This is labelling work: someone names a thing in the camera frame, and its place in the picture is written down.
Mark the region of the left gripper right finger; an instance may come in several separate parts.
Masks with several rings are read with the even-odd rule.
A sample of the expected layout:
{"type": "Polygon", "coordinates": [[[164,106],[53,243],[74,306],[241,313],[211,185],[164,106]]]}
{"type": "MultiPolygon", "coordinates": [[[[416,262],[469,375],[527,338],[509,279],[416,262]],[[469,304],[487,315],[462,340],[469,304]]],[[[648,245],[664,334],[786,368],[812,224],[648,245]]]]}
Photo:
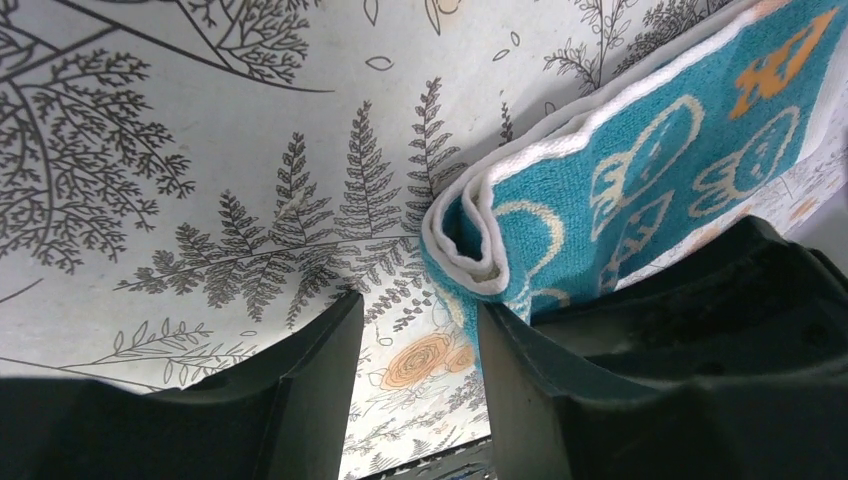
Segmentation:
{"type": "Polygon", "coordinates": [[[500,304],[478,307],[501,479],[843,479],[847,382],[701,377],[669,389],[575,355],[500,304]]]}

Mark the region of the white bear patterned towel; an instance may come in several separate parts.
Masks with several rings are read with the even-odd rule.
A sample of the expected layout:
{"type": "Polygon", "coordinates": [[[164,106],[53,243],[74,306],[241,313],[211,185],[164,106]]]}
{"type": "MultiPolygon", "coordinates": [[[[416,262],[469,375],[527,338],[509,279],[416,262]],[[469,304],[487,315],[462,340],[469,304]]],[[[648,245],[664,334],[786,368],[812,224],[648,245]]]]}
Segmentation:
{"type": "Polygon", "coordinates": [[[649,63],[575,131],[540,123],[430,206],[427,271],[472,346],[479,302],[529,320],[598,298],[810,155],[847,83],[847,5],[758,1],[649,63]]]}

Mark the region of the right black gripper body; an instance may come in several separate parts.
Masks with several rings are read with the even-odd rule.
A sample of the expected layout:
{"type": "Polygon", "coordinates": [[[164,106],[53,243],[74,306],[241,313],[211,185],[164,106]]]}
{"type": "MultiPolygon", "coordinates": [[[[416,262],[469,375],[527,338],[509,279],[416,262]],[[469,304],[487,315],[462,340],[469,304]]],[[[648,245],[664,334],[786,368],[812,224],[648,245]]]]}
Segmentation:
{"type": "Polygon", "coordinates": [[[847,279],[820,250],[747,216],[694,253],[588,303],[533,319],[628,380],[847,375],[847,279]]]}

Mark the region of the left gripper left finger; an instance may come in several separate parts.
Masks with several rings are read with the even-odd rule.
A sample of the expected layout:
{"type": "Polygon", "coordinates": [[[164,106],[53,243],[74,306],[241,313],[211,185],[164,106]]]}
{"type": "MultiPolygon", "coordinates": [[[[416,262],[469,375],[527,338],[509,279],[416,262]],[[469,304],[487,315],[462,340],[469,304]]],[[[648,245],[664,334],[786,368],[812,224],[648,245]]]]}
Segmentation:
{"type": "Polygon", "coordinates": [[[5,479],[335,479],[364,323],[356,292],[186,389],[1,383],[5,479]]]}

